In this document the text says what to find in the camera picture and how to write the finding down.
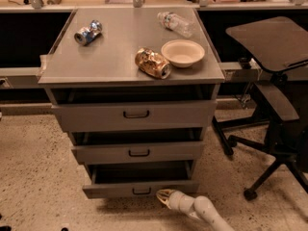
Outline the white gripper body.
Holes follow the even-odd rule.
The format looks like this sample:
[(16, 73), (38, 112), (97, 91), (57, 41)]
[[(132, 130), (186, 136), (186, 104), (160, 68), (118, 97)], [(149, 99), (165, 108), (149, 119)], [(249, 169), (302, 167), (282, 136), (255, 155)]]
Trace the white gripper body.
[(167, 206), (169, 209), (180, 212), (189, 217), (193, 217), (195, 214), (193, 204), (193, 197), (179, 191), (172, 192), (167, 200)]

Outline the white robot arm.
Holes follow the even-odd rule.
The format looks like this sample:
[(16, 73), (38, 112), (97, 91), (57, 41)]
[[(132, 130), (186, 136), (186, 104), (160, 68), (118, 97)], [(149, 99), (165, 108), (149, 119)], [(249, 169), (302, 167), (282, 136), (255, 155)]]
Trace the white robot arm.
[(192, 197), (173, 189), (158, 190), (156, 196), (170, 210), (185, 214), (189, 218), (206, 222), (213, 231), (235, 231), (222, 218), (212, 201), (206, 196)]

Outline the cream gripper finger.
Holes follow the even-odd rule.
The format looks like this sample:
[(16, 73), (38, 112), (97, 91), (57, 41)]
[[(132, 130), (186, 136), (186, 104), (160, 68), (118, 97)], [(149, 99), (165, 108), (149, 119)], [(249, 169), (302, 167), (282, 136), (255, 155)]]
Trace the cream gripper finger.
[(169, 198), (174, 193), (173, 189), (162, 189), (156, 192), (156, 195), (161, 198)]
[(165, 206), (167, 206), (169, 208), (169, 205), (168, 205), (168, 199), (164, 199), (164, 198), (158, 198), (160, 200), (160, 202), (162, 204), (164, 204)]

